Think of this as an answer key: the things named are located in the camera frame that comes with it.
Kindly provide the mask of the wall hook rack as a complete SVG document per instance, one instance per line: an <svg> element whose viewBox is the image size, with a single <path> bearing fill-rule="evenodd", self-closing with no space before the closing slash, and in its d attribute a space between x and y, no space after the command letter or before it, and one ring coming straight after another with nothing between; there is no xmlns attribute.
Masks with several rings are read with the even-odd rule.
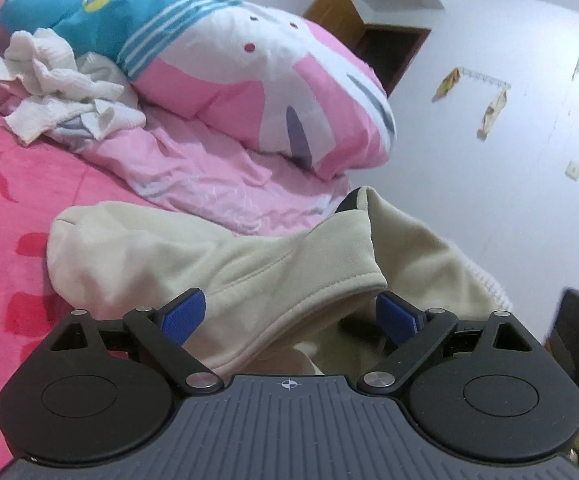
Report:
<svg viewBox="0 0 579 480"><path fill-rule="evenodd" d="M484 73L480 73L478 72L478 70L470 70L469 68L466 67L460 67L459 73L462 77L471 78L483 82L484 84L491 84L491 86L495 86L495 88L498 88L500 90L509 91L512 89L512 86L507 81L489 76Z"/></svg>

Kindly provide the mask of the large pink blue cartoon pillow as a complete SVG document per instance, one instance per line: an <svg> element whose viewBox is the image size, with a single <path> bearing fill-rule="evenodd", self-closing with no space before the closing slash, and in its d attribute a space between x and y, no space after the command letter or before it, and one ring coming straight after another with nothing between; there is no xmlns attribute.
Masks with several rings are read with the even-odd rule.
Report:
<svg viewBox="0 0 579 480"><path fill-rule="evenodd" d="M0 22L104 55L144 100L323 179L385 164L396 139L370 66L285 11L242 0L4 0Z"/></svg>

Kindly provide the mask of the beige zip hoodie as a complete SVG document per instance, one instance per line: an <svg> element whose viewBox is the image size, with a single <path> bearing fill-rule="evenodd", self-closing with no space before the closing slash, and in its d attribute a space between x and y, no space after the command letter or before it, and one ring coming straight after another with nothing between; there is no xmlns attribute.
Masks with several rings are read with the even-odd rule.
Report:
<svg viewBox="0 0 579 480"><path fill-rule="evenodd" d="M457 246L367 186L352 208L282 237L120 202L71 207L46 261L55 292L99 320L200 289L206 313L185 349L222 378L360 376L382 357L367 333L385 290L468 320L512 307Z"/></svg>

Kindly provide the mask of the pink magenta floral bed blanket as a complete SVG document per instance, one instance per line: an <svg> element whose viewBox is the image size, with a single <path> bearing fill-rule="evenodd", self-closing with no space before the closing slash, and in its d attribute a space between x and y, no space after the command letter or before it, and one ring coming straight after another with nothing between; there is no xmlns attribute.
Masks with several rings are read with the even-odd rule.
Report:
<svg viewBox="0 0 579 480"><path fill-rule="evenodd" d="M0 117L0 390L69 311L47 276L52 221L103 200L139 201L118 178L52 142L24 148ZM0 469L9 460L0 431Z"/></svg>

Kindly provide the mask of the crumpled white cloth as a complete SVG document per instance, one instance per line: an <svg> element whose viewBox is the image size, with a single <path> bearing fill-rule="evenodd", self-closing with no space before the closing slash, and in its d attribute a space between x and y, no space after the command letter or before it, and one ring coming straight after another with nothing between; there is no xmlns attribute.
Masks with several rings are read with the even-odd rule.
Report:
<svg viewBox="0 0 579 480"><path fill-rule="evenodd" d="M27 92L5 118L24 145L73 119L96 141L146 125L137 94L122 70L95 52L77 58L70 44L51 29L12 34L0 57L0 82L19 82Z"/></svg>

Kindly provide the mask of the brown wooden door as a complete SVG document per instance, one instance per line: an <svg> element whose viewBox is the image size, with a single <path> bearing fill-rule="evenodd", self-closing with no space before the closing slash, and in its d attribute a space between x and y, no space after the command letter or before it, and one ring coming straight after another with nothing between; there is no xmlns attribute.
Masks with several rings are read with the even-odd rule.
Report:
<svg viewBox="0 0 579 480"><path fill-rule="evenodd" d="M431 33L429 28L365 24L352 0L314 0L303 17L330 32L367 63L387 96Z"/></svg>

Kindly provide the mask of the light pink quilt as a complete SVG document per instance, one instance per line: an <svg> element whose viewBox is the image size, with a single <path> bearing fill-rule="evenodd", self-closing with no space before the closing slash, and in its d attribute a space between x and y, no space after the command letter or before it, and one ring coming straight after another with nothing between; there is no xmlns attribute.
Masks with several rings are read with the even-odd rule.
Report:
<svg viewBox="0 0 579 480"><path fill-rule="evenodd" d="M69 58L67 76L118 90L116 101L32 96L19 74L0 75L0 113L22 145L39 138L111 171L158 207L189 212L239 234L284 235L331 214L351 190L280 155L247 150L198 120L140 104L105 56Z"/></svg>

